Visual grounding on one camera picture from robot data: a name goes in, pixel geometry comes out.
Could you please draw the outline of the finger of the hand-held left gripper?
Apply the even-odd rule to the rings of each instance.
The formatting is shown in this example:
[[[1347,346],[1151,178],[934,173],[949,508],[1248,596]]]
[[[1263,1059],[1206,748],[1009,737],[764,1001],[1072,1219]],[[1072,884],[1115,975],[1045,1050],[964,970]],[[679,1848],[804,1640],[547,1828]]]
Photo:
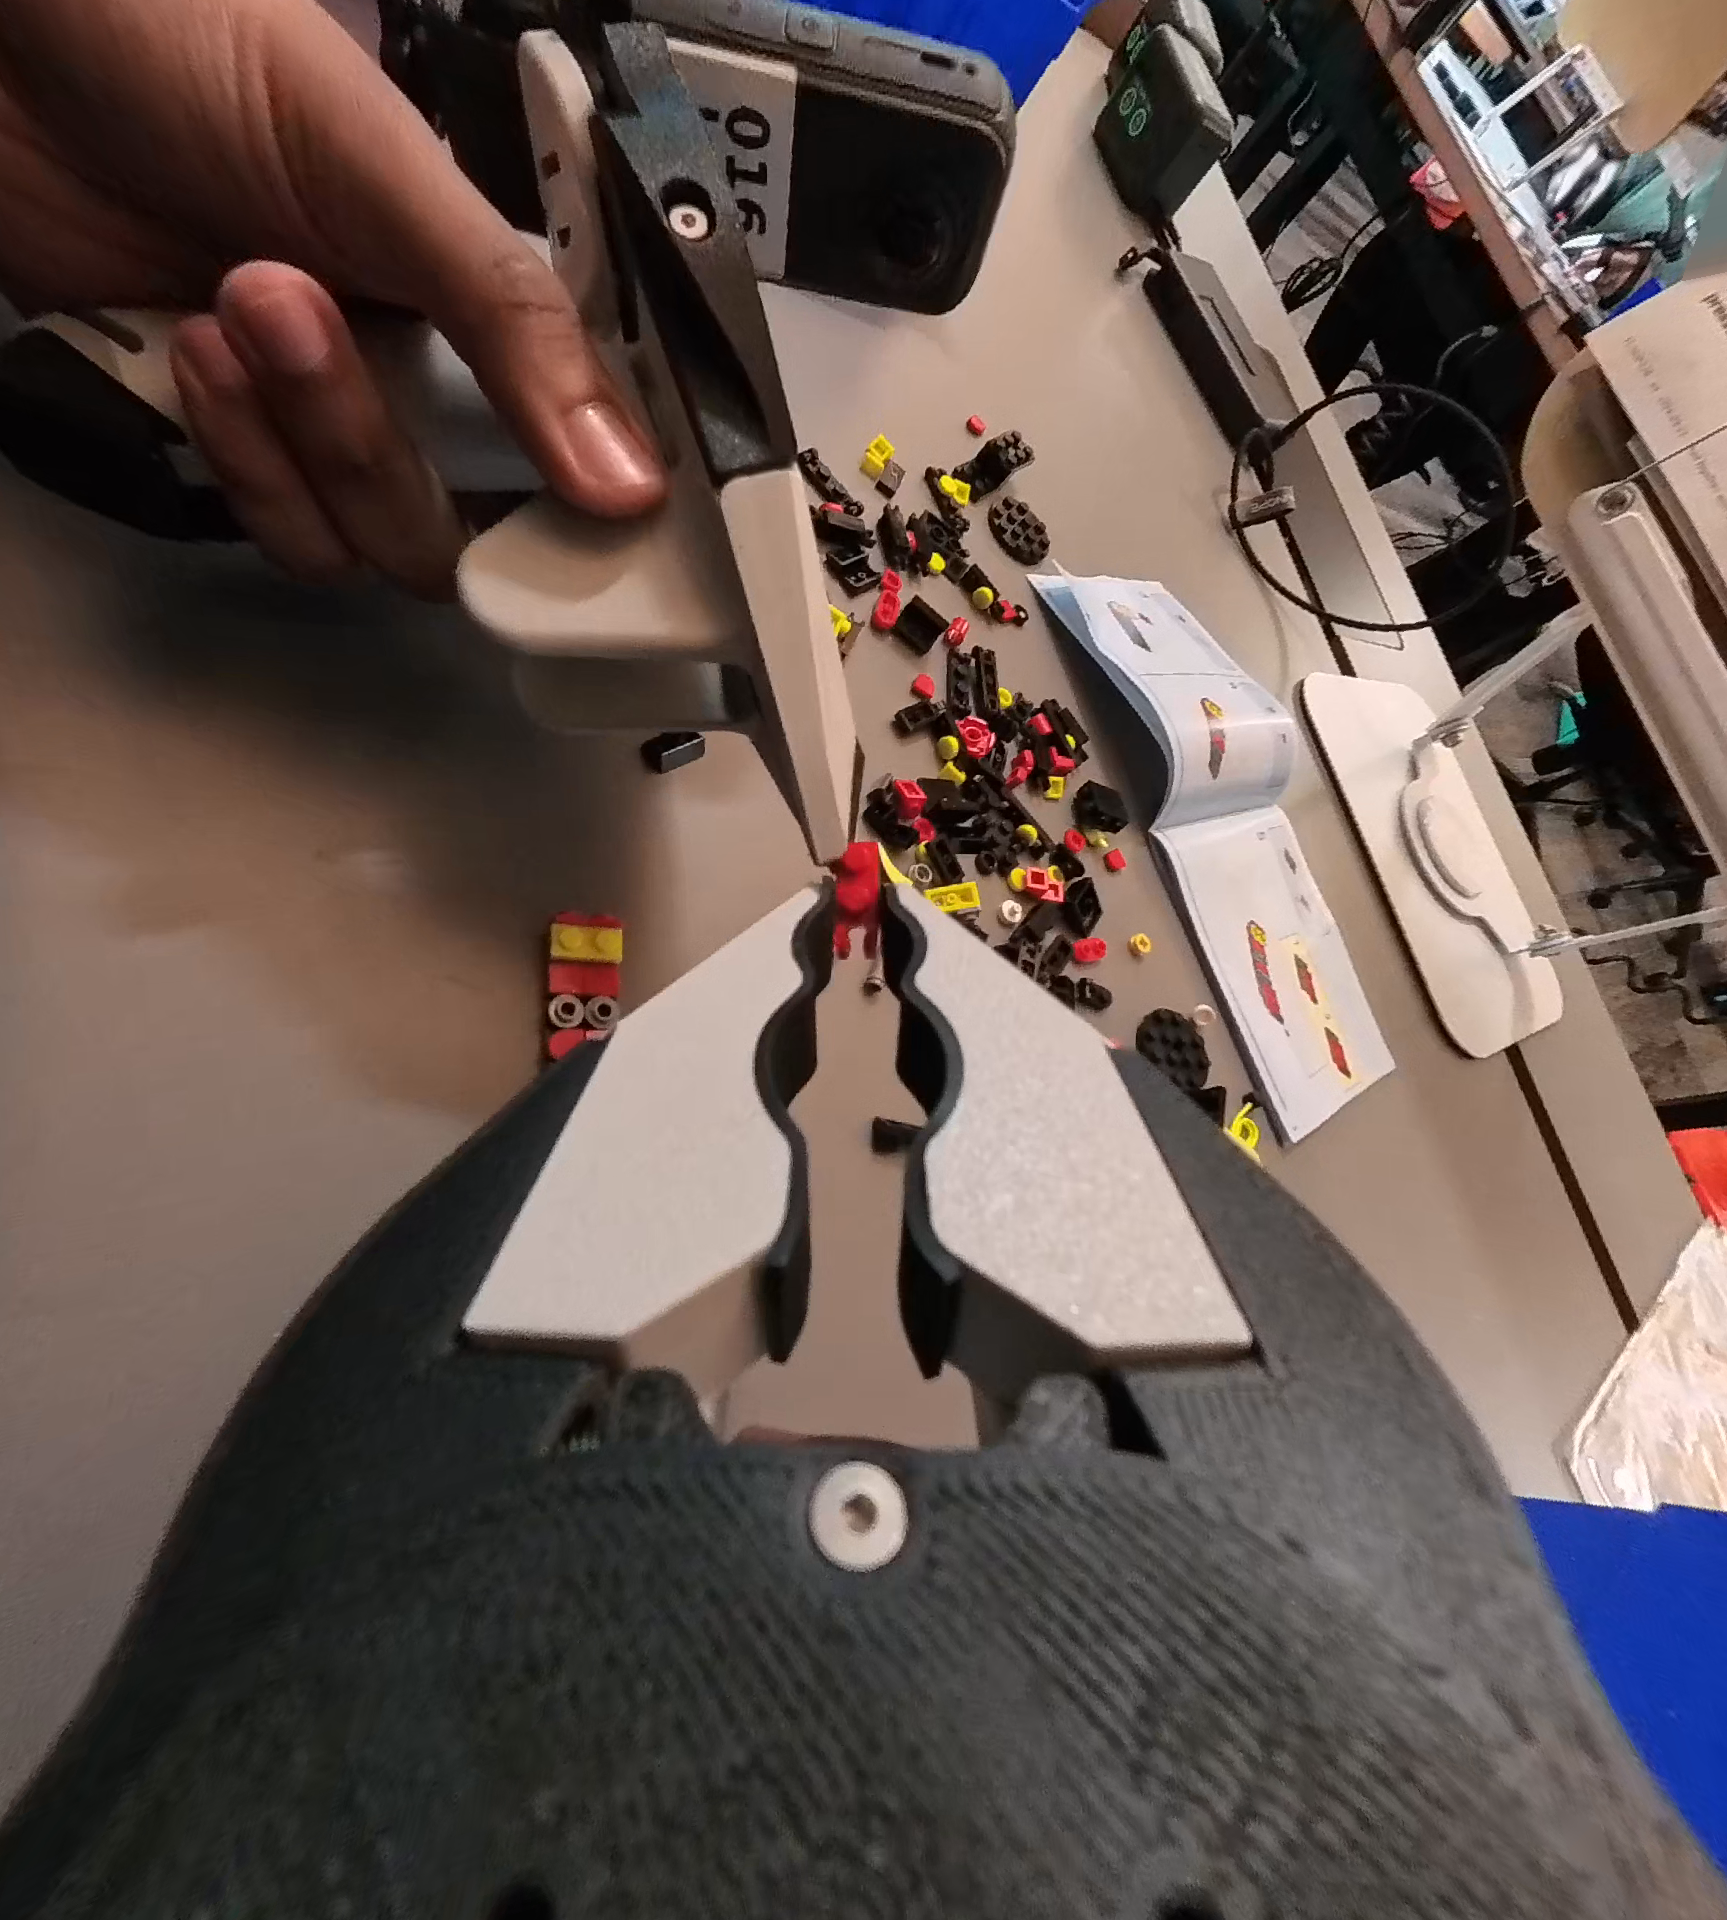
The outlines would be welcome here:
[[[514,702],[539,733],[764,733],[770,692],[737,662],[679,658],[514,658]]]
[[[830,866],[856,832],[856,721],[804,508],[778,467],[716,490],[697,461],[645,521],[546,490],[464,541],[455,596],[506,658],[737,662],[770,692],[747,737]]]

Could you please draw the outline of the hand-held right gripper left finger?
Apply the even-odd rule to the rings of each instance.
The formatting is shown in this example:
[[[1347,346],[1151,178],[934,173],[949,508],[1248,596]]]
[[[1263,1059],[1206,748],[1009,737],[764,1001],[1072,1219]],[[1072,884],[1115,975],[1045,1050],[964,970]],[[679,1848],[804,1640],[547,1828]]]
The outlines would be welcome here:
[[[710,1437],[804,1336],[809,1172],[793,1100],[818,1075],[830,884],[800,884],[564,1067],[534,1189],[464,1299],[493,1360],[674,1379]]]

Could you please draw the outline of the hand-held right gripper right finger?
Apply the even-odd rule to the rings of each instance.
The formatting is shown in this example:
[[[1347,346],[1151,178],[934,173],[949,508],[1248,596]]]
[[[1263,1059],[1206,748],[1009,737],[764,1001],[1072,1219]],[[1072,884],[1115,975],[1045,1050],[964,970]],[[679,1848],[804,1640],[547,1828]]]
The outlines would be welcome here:
[[[1017,1411],[1043,1379],[1258,1351],[1129,1065],[915,884],[878,905],[891,1067],[920,1120],[901,1189],[901,1327],[920,1379]]]

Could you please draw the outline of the black red yellow lego assembly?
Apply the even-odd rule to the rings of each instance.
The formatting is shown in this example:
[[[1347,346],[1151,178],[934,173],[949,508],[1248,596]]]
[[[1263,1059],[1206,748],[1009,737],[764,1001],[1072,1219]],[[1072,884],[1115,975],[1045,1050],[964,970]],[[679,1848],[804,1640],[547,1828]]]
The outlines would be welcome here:
[[[618,1024],[629,920],[564,907],[546,936],[546,1065],[598,1044]]]

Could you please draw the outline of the red lego clip plate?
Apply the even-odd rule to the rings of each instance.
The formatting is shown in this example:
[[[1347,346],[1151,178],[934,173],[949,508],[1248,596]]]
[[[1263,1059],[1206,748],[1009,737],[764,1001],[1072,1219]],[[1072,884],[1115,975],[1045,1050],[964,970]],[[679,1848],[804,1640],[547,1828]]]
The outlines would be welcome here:
[[[831,861],[831,956],[878,963],[878,847],[852,840]]]

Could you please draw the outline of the pile of lego pieces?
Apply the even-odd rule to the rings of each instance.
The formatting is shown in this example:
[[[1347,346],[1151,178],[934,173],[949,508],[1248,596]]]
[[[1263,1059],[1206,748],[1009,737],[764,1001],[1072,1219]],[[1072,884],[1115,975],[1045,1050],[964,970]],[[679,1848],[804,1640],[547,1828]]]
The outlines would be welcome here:
[[[1129,805],[1087,768],[1087,725],[1043,695],[998,685],[994,649],[971,624],[942,631],[942,672],[915,672],[910,702],[891,717],[901,737],[927,737],[934,782],[878,782],[864,798],[864,829],[878,866],[920,884],[944,916],[977,920],[981,905],[1009,929],[998,956],[1036,975],[1075,1010],[1104,1010],[1095,970],[1098,884],[1121,866]],[[1227,1132],[1258,1138],[1258,1091],[1238,1108]]]

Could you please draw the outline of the person's left hand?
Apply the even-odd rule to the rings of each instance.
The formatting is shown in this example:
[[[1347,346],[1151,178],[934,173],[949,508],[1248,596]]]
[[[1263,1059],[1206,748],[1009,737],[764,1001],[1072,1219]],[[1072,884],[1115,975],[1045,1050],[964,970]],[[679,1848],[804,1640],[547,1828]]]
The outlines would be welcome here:
[[[464,549],[350,301],[417,312],[564,501],[666,494],[564,275],[324,8],[0,0],[0,295],[179,312],[189,442],[295,578],[449,603]]]

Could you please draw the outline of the blue plastic bin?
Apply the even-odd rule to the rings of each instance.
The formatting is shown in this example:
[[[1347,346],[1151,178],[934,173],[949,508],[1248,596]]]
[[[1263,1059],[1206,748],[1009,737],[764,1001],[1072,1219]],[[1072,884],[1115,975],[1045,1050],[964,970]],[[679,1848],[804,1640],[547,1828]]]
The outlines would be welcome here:
[[[1727,1873],[1727,1510],[1520,1510],[1619,1729]]]
[[[971,57],[1022,104],[1095,0],[804,0],[793,14],[830,14],[843,44],[920,44]]]

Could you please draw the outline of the black charger device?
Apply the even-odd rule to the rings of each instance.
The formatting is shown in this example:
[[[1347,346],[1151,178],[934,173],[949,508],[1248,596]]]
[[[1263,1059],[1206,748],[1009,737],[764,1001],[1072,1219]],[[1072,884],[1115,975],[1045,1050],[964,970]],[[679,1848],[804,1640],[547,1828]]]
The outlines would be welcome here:
[[[1186,8],[1140,8],[1087,138],[1121,210],[1162,230],[1238,144],[1210,25]]]

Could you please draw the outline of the long black grey flat device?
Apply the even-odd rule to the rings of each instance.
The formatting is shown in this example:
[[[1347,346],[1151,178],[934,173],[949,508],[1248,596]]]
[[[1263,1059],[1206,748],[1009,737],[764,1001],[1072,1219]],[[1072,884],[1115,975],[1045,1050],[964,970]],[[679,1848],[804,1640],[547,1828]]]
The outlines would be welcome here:
[[[1340,665],[1368,649],[1401,658],[1410,618],[1375,585],[1375,564],[1347,514],[1347,490],[1320,442],[1320,405],[1297,395],[1281,358],[1255,334],[1227,282],[1162,242],[1121,250],[1129,282],[1210,431],[1223,435],[1223,480],[1210,514],[1258,591],[1310,616]]]

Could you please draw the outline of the white stand base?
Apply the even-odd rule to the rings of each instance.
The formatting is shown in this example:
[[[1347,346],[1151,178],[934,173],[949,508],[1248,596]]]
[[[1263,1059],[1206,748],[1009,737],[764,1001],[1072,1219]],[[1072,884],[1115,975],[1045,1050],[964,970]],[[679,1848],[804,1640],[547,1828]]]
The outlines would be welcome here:
[[[1457,743],[1415,685],[1305,672],[1298,725],[1375,874],[1401,954],[1460,1059],[1495,1059],[1561,1024],[1561,975],[1472,798]]]

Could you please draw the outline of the thin metal rod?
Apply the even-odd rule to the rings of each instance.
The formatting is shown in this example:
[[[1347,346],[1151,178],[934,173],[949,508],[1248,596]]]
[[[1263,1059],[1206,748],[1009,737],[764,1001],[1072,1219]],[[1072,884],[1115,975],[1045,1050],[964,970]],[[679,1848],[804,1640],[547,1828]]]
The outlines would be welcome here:
[[[1529,642],[1520,642],[1505,662],[1495,662],[1495,665],[1483,665],[1421,737],[1415,737],[1415,757],[1424,748],[1424,743],[1440,743],[1440,748],[1457,748],[1465,733],[1472,733],[1472,721],[1503,695],[1503,692],[1516,692],[1527,672],[1537,672],[1543,662],[1556,662],[1561,649],[1573,649],[1579,642],[1579,631],[1589,624],[1589,611],[1579,603],[1579,611],[1565,611],[1565,616],[1556,616]]]
[[[1527,944],[1505,944],[1505,956],[1613,954],[1613,944],[1705,936],[1705,929],[1727,929],[1727,905],[1706,905],[1706,907],[1693,907],[1693,916],[1653,916],[1653,920],[1634,920],[1634,929],[1595,929],[1595,936],[1537,929]]]

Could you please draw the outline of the cluttered shelf unit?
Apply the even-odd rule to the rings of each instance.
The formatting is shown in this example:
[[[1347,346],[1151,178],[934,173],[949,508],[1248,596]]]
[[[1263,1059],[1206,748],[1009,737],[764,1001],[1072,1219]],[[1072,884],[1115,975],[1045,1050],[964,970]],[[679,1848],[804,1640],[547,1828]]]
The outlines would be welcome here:
[[[1547,358],[1664,295],[1715,173],[1696,123],[1650,144],[1608,63],[1565,50],[1561,8],[1375,0],[1359,32]]]

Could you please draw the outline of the black office chair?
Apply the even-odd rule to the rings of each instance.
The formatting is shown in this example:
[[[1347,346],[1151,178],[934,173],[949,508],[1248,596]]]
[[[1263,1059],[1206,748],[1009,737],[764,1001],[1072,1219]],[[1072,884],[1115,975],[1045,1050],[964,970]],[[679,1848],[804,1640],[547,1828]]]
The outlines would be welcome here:
[[[1573,936],[1727,905],[1727,880],[1664,748],[1650,743],[1602,638],[1586,624],[1547,665],[1556,743],[1529,757],[1529,832],[1556,829],[1556,899]],[[1579,956],[1638,1044],[1706,1036],[1727,1044],[1727,929]]]

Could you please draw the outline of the white cylindrical bar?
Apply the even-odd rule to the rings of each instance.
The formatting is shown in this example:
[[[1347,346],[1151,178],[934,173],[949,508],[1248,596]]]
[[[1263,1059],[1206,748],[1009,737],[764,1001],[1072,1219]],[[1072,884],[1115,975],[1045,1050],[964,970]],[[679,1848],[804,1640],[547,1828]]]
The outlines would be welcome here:
[[[1565,564],[1589,624],[1727,874],[1727,624],[1638,484],[1565,508]]]

